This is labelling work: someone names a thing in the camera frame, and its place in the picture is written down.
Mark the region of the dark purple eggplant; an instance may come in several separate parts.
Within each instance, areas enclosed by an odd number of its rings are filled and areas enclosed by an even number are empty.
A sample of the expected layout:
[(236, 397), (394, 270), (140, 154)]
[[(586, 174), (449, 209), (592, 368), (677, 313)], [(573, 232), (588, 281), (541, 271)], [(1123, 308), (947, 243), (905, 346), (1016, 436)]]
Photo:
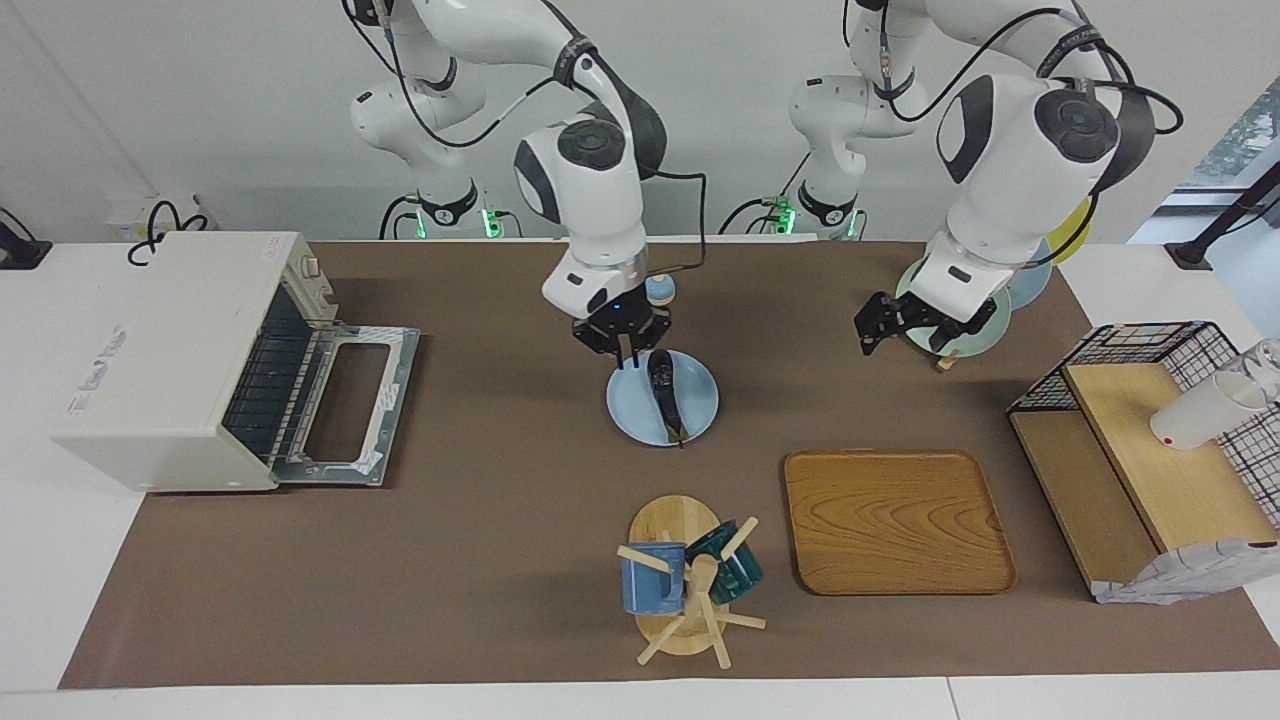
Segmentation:
[(678, 410), (675, 388), (675, 361), (666, 348), (654, 348), (646, 359), (646, 377), (655, 401), (666, 438), (680, 448), (689, 439), (689, 430)]

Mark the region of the light blue plate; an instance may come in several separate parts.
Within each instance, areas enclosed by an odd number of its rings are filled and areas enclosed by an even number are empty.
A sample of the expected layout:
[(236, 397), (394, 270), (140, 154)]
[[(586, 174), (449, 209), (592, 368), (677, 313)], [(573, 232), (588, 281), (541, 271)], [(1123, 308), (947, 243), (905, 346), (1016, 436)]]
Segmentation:
[(1005, 290), (1010, 296), (1010, 309), (1012, 313), (1030, 305), (1046, 290), (1052, 275), (1051, 263), (1039, 264), (1052, 252), (1047, 238), (1042, 238), (1036, 255), (1030, 260), (1029, 269), (1020, 269), (1006, 284)]
[[(719, 391), (710, 370), (695, 357), (668, 350), (675, 361), (675, 388), (678, 410), (689, 432), (687, 443), (705, 433), (719, 409)], [(605, 405), (614, 424), (631, 439), (655, 447), (676, 447), (666, 438), (657, 404), (646, 377), (646, 359), (640, 354), (640, 368), (627, 360), (614, 370), (605, 389)]]

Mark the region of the metal oven rack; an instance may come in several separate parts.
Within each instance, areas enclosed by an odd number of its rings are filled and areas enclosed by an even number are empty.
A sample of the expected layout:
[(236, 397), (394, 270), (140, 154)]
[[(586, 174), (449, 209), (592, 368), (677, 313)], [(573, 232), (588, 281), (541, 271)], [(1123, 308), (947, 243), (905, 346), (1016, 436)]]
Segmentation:
[(296, 424), (288, 416), (311, 382), (315, 332), (279, 284), (221, 418), (221, 427), (268, 465), (293, 438)]

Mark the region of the beige toaster oven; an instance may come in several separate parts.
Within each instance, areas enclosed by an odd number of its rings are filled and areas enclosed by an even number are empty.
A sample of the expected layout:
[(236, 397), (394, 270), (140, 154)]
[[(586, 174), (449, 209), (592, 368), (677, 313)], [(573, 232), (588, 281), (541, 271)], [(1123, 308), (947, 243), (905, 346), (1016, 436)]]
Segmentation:
[(138, 492), (252, 492), (279, 484), (221, 418), (279, 284), (315, 328), (337, 316), (315, 256), (287, 231), (172, 232), (114, 313), (114, 334), (52, 441)]

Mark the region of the pale green plate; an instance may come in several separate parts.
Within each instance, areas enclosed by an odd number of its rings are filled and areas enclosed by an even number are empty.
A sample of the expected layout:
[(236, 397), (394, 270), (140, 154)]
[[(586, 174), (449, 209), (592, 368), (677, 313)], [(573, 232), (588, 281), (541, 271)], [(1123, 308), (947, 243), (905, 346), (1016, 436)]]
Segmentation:
[(1005, 337), (1012, 315), (1012, 301), (1007, 288), (996, 292), (992, 300), (995, 301), (995, 314), (975, 334), (961, 334), (937, 350), (931, 346), (931, 338), (936, 328), (909, 329), (906, 337), (916, 347), (938, 357), (947, 357), (950, 355), (972, 357), (983, 354), (995, 347)]

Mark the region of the wooden mug tree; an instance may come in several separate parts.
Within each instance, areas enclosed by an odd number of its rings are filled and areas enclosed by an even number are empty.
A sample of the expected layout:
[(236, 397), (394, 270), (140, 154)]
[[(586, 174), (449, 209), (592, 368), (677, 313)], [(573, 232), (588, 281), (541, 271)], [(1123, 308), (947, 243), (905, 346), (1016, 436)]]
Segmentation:
[[(707, 505), (694, 497), (667, 495), (654, 498), (640, 509), (631, 521), (628, 538), (622, 544), (678, 542), (685, 544), (686, 550), (689, 544), (723, 521), (727, 520), (721, 520)], [(722, 559), (728, 559), (740, 544), (748, 544), (758, 525), (756, 518), (736, 523), (739, 532), (722, 552)], [(685, 560), (685, 603), (681, 611), (671, 615), (632, 615), (628, 612), (646, 641), (645, 648), (637, 656), (637, 664), (646, 665), (659, 653), (694, 656), (710, 651), (718, 667), (728, 670), (732, 666), (732, 660), (724, 641), (726, 630), (731, 626), (765, 629), (764, 619), (735, 612), (733, 602), (726, 605), (712, 602), (709, 591), (716, 579), (717, 569), (718, 562), (710, 555), (696, 556), (692, 564), (687, 564)]]

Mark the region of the yellow plate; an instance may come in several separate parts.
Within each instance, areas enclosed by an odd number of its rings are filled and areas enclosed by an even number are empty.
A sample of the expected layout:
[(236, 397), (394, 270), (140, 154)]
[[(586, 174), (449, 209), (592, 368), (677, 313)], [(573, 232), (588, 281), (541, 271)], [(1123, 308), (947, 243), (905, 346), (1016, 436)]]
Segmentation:
[(1052, 264), (1065, 263), (1089, 237), (1096, 196), (1085, 197), (1071, 215), (1046, 236)]

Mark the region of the wooden serving tray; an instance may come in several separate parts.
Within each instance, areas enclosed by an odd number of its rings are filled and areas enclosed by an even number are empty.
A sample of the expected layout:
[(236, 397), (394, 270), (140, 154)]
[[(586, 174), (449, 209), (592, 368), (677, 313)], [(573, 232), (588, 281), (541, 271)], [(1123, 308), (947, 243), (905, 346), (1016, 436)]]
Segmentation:
[(795, 570), (810, 594), (991, 596), (1018, 582), (988, 480), (966, 451), (804, 450), (782, 468)]

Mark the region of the brown table mat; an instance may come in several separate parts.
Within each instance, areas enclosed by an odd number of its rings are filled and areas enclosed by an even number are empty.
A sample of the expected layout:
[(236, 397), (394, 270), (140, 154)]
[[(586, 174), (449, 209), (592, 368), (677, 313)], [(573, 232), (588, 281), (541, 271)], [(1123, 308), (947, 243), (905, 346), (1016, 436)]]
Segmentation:
[[(613, 425), (613, 363), (538, 297), (553, 245), (324, 243), (346, 319), (424, 334), (387, 483), (151, 495), (61, 688), (714, 676), (710, 653), (636, 662), (620, 561), (635, 512), (690, 495), (755, 516), (763, 583), (736, 605), (732, 678), (1202, 673), (1280, 667), (1243, 591), (1100, 605), (1005, 409), (1088, 331), (1066, 283), (991, 352), (940, 374), (865, 357), (854, 313), (916, 243), (719, 245), (678, 278), (666, 345), (719, 386), (682, 450)], [(959, 448), (980, 462), (1018, 582), (986, 597), (818, 597), (791, 559), (783, 461), (808, 448)]]

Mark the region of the dark green mug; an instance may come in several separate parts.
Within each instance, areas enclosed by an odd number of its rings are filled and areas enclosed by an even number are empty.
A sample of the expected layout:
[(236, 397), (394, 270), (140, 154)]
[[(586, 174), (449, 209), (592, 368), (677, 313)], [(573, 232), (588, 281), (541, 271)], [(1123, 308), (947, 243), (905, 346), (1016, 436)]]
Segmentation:
[(685, 550), (685, 560), (692, 564), (696, 556), (710, 555), (717, 562), (716, 579), (709, 596), (713, 603), (726, 605), (742, 598), (763, 580), (764, 573), (751, 548), (742, 543), (728, 559), (721, 555), (739, 532), (739, 524), (730, 519), (695, 539)]

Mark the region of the wooden shelf box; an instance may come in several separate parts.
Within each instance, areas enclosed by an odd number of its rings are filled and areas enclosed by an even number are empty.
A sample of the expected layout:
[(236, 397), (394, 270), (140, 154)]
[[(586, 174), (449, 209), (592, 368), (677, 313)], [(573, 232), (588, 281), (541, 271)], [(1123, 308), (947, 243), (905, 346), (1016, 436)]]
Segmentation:
[(1180, 393), (1161, 366), (1076, 365), (1066, 377), (1080, 411), (1009, 420), (1089, 592), (1188, 544), (1280, 543), (1220, 447), (1156, 439), (1149, 419)]

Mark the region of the white cup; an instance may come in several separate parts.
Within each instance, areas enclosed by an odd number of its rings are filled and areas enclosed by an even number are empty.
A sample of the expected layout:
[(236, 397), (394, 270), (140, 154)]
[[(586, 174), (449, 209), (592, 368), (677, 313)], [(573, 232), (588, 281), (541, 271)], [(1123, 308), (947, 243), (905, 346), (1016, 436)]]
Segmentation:
[(1217, 372), (1160, 409), (1149, 419), (1149, 428), (1164, 445), (1193, 450), (1236, 429), (1279, 395), (1274, 383)]

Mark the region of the clear drinking glass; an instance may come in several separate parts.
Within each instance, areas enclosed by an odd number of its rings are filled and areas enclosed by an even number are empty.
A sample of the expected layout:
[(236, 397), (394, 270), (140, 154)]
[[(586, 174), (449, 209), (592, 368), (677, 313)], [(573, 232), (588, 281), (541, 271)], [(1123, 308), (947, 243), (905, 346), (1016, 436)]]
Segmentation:
[(1242, 354), (1242, 369), (1266, 404), (1280, 402), (1280, 338), (1265, 338)]

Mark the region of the white marbled sheet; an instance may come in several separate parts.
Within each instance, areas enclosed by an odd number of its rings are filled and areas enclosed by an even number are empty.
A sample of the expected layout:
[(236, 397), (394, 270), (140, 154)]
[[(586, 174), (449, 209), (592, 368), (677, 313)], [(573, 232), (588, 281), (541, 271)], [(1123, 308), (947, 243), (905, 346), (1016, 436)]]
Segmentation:
[(1092, 582), (1091, 593), (1097, 603), (1167, 606), (1276, 575), (1280, 575), (1280, 543), (1252, 544), (1243, 538), (1229, 538), (1170, 550), (1130, 582)]

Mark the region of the black desk clamp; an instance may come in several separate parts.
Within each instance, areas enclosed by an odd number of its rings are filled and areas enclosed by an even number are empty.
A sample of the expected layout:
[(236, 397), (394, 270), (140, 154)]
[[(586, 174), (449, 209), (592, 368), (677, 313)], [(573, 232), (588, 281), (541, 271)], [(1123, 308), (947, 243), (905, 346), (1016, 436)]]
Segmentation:
[(0, 270), (32, 270), (51, 249), (51, 241), (37, 238), (19, 217), (0, 205)]

